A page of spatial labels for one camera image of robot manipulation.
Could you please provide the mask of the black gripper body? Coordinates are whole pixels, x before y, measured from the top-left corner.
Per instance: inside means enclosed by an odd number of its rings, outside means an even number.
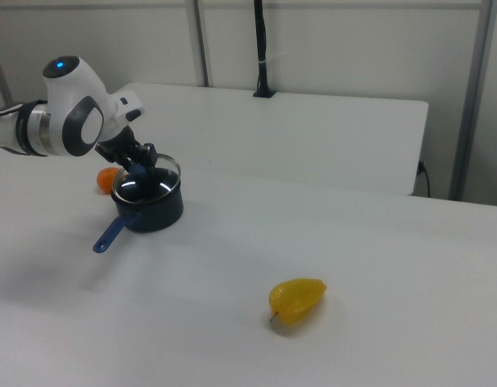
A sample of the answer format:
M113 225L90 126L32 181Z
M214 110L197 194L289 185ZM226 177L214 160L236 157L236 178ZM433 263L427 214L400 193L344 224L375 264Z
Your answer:
M120 158L129 156L140 164L140 146L133 130L126 126L113 139L96 144L96 152L110 163L120 165Z

